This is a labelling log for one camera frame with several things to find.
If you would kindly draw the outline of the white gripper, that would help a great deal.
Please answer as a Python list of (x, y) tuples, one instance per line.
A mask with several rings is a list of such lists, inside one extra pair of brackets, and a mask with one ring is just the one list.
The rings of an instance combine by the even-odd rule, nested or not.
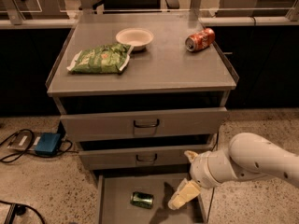
[(201, 154), (186, 150), (184, 155), (191, 164), (190, 175), (194, 181), (184, 178), (180, 182), (168, 202), (168, 207), (171, 210), (178, 210), (196, 198), (200, 194), (200, 186), (211, 189), (233, 179), (233, 168), (226, 149), (207, 151)]

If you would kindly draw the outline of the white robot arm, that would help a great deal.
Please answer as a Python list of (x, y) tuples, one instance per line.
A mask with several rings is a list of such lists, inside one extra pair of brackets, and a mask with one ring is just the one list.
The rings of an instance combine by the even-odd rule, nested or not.
[(184, 152), (191, 179), (184, 178), (168, 202), (177, 210), (200, 194), (227, 181), (245, 182), (266, 177), (280, 178), (299, 187), (299, 156), (286, 151), (255, 133), (235, 135), (229, 146), (197, 154)]

